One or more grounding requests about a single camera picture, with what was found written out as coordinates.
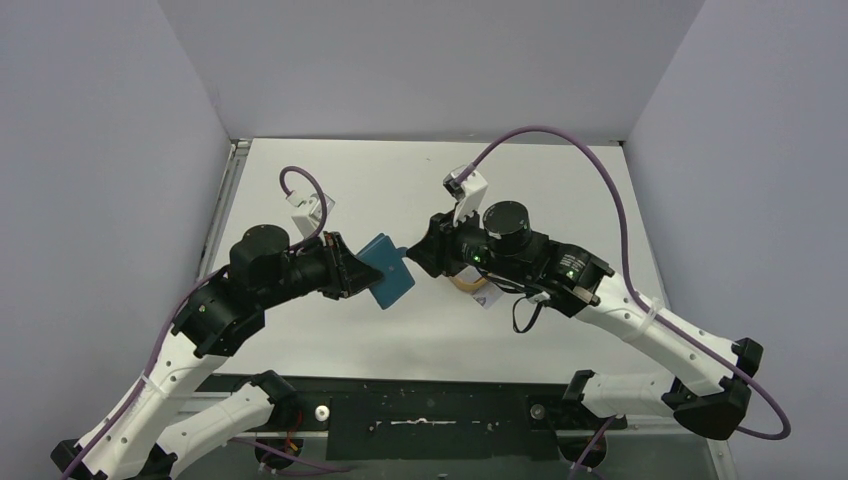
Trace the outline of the blue leather card holder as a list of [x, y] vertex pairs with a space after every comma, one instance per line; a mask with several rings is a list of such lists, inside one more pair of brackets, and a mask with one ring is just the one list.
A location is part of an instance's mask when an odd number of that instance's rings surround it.
[[376, 235], [356, 254], [356, 258], [382, 273], [383, 279], [369, 287], [382, 310], [389, 309], [415, 286], [405, 264], [407, 248], [396, 246], [385, 233]]

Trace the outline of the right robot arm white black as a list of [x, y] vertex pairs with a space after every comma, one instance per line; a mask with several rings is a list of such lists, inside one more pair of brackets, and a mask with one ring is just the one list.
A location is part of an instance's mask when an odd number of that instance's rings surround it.
[[574, 244], [531, 229], [526, 207], [502, 201], [455, 223], [437, 213], [407, 256], [432, 277], [474, 267], [522, 294], [538, 310], [598, 327], [661, 366], [653, 374], [574, 374], [562, 400], [565, 419], [586, 427], [597, 418], [645, 415], [674, 419], [701, 437], [726, 440], [744, 419], [763, 348], [707, 333], [658, 302], [627, 289], [607, 262]]

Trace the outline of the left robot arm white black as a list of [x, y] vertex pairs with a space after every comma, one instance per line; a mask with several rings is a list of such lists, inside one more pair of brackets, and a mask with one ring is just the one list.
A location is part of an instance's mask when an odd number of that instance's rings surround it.
[[251, 377], [233, 399], [191, 421], [176, 416], [264, 327], [267, 310], [313, 292], [345, 299], [382, 279], [336, 232], [295, 247], [280, 227], [252, 227], [231, 247], [228, 263], [180, 302], [120, 403], [88, 433], [61, 441], [51, 460], [65, 479], [173, 479], [232, 436], [264, 423], [287, 427], [299, 416], [298, 399], [271, 371]]

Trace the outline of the yellow oval tray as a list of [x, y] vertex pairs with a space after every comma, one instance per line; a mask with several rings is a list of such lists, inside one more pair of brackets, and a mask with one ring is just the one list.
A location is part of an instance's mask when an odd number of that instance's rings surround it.
[[451, 283], [460, 291], [473, 293], [488, 283], [479, 272], [474, 269], [464, 270], [449, 278]]

